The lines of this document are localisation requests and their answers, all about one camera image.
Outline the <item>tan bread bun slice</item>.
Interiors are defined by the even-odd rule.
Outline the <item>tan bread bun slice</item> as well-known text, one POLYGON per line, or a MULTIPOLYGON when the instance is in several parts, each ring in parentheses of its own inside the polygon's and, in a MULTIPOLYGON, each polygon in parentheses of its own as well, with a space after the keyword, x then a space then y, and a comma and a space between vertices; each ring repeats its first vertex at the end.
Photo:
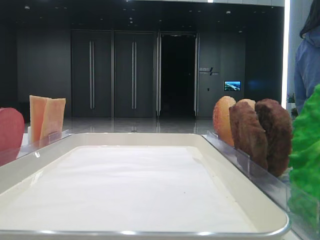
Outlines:
POLYGON ((234 147, 234 140, 231 132, 229 108, 235 103, 233 97, 223 96, 215 104, 212 116, 213 127, 218 137, 231 147, 234 147))

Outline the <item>brown meat patty left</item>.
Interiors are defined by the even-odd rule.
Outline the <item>brown meat patty left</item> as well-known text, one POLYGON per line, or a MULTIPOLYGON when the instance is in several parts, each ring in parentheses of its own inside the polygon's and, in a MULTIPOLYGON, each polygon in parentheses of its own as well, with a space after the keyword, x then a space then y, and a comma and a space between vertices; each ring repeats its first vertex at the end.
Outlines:
POLYGON ((266 170, 268 141, 256 111, 247 102, 238 101, 229 108, 229 120, 234 147, 266 170))

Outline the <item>brown meat patty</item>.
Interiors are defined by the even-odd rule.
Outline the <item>brown meat patty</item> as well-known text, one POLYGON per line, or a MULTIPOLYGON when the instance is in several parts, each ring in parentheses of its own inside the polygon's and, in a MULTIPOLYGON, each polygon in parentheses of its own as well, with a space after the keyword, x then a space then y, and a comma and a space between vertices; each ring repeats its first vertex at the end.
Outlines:
POLYGON ((255 112, 265 130, 268 146, 266 160, 268 172, 281 176, 288 168, 292 152, 292 119, 286 109, 273 99, 263 99, 255 104, 255 112))
POLYGON ((229 108, 229 120, 234 147, 266 170, 268 141, 256 111, 247 102, 238 101, 229 108))

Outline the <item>orange cheese slice front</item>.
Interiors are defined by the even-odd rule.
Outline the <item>orange cheese slice front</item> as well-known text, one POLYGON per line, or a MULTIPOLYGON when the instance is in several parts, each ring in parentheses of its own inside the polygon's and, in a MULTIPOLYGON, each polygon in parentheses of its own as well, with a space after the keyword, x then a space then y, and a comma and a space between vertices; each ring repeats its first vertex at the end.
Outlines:
POLYGON ((40 140, 48 137, 52 133, 62 131, 65 105, 65 98, 49 98, 47 100, 44 108, 40 140))

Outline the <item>orange cheese slice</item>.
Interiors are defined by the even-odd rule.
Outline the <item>orange cheese slice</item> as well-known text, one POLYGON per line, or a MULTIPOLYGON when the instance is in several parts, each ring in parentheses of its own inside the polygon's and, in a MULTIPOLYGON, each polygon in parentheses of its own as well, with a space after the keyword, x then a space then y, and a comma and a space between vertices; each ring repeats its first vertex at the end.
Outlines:
POLYGON ((52 133, 62 131, 65 105, 65 98, 49 98, 47 100, 44 108, 40 140, 48 137, 52 133))
POLYGON ((44 119, 44 112, 48 97, 29 96, 30 105, 30 129, 31 129, 31 142, 40 140, 42 124, 44 119))

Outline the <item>brown meat patty right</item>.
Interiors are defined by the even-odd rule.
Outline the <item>brown meat patty right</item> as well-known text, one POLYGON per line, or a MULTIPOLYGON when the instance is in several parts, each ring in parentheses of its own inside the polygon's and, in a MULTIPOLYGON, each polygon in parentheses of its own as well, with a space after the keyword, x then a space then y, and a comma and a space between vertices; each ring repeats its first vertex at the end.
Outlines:
POLYGON ((292 119, 286 109, 273 99, 263 99, 255 104, 255 112, 265 130, 268 146, 266 160, 268 172, 281 176, 288 168, 292 152, 292 119))

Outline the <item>orange cheese slice rear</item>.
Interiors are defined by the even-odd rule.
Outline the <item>orange cheese slice rear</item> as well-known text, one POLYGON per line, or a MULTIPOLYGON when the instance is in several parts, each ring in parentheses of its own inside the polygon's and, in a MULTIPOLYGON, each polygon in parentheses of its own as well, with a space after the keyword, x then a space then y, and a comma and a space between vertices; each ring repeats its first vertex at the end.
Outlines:
POLYGON ((30 129, 31 129, 31 142, 40 140, 42 124, 44 119, 44 112, 48 97, 29 96, 30 105, 30 129))

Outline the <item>green lettuce leaf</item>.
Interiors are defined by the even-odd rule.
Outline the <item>green lettuce leaf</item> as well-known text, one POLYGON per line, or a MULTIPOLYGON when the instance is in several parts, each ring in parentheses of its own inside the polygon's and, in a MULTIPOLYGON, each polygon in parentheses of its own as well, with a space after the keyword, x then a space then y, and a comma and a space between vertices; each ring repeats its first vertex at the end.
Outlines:
POLYGON ((320 229, 320 86, 293 122, 289 209, 320 229))

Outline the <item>open dark doorway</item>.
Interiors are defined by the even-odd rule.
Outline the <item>open dark doorway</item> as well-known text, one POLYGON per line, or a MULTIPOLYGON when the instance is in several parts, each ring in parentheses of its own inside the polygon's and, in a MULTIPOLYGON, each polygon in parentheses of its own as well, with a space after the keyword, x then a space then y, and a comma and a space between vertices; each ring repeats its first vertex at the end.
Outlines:
POLYGON ((161 35, 159 117, 194 118, 196 34, 161 35))

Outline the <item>dark double door middle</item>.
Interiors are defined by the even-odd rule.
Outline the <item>dark double door middle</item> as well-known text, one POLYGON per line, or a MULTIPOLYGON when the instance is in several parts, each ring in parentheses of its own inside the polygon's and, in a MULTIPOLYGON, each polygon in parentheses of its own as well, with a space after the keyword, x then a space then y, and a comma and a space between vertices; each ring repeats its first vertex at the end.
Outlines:
POLYGON ((154 35, 115 33, 114 116, 154 116, 154 35))

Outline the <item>dark double door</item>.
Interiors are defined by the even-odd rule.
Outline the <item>dark double door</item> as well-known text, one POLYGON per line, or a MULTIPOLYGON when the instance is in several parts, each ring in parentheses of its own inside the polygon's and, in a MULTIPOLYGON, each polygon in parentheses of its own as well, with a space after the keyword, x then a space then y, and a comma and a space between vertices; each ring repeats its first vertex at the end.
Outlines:
POLYGON ((114 116, 154 116, 154 35, 115 33, 114 116))
POLYGON ((111 47, 110 32, 72 32, 73 117, 111 117, 111 47))

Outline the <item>dark double door left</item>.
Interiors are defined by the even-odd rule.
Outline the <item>dark double door left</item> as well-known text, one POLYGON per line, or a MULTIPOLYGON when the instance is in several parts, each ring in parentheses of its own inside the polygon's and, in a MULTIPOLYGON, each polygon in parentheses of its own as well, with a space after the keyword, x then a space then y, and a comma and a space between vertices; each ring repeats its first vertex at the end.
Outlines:
POLYGON ((111 117, 111 47, 110 32, 72 32, 73 117, 111 117))

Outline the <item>white rectangular tray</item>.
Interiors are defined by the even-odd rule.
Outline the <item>white rectangular tray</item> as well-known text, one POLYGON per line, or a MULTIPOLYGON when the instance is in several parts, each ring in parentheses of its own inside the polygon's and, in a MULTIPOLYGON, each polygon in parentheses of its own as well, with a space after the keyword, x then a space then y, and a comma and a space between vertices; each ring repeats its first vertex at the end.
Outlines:
POLYGON ((3 240, 279 240, 290 226, 197 134, 72 134, 0 168, 3 240))

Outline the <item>clear acrylic left rack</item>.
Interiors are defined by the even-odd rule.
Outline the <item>clear acrylic left rack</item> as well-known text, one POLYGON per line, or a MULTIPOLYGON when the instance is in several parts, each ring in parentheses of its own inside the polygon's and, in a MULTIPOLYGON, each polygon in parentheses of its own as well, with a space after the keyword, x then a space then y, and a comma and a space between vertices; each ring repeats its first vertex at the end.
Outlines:
POLYGON ((47 137, 30 143, 21 145, 18 148, 12 148, 0 152, 0 166, 4 166, 10 162, 15 161, 18 158, 26 156, 32 152, 39 151, 41 148, 44 148, 50 144, 53 144, 59 140, 62 140, 70 135, 69 130, 64 130, 60 132, 54 132, 49 134, 47 137))

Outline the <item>clear acrylic rack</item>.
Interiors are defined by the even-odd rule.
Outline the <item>clear acrylic rack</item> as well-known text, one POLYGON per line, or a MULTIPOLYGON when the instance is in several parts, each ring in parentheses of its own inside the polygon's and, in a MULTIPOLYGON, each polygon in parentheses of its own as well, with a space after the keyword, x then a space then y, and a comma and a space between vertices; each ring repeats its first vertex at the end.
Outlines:
POLYGON ((53 144, 59 140, 62 140, 70 135, 69 130, 64 130, 60 132, 54 132, 49 134, 47 137, 30 143, 21 145, 18 148, 12 148, 0 152, 0 166, 4 166, 10 162, 15 161, 18 158, 26 156, 32 152, 39 151, 41 148, 44 148, 50 144, 53 144))
POLYGON ((290 240, 320 238, 320 201, 291 183, 291 169, 275 177, 250 160, 249 155, 229 146, 214 132, 203 137, 267 197, 284 210, 291 220, 290 240))

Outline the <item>person in blue jacket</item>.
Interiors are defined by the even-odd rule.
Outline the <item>person in blue jacket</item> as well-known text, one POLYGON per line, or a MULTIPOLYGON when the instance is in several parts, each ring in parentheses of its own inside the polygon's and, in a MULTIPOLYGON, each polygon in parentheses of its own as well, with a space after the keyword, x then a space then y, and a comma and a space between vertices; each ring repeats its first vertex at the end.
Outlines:
POLYGON ((295 54, 294 94, 298 113, 320 84, 320 1, 311 3, 308 17, 299 33, 302 42, 295 54))

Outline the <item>clear acrylic right rack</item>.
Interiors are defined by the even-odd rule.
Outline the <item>clear acrylic right rack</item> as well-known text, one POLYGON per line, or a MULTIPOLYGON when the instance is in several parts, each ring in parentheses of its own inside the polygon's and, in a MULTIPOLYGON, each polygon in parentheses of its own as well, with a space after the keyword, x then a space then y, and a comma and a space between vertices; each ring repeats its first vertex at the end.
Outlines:
POLYGON ((291 169, 275 177, 250 160, 249 155, 229 146, 214 132, 203 137, 267 197, 284 210, 291 220, 290 240, 320 238, 320 201, 291 183, 291 169))

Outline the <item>small wall screen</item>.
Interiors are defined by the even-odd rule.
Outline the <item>small wall screen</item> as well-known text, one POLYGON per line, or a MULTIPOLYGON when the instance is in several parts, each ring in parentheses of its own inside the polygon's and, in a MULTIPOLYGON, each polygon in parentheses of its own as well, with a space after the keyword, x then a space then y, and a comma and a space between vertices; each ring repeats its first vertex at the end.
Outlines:
POLYGON ((225 81, 224 91, 239 92, 241 90, 241 81, 225 81))

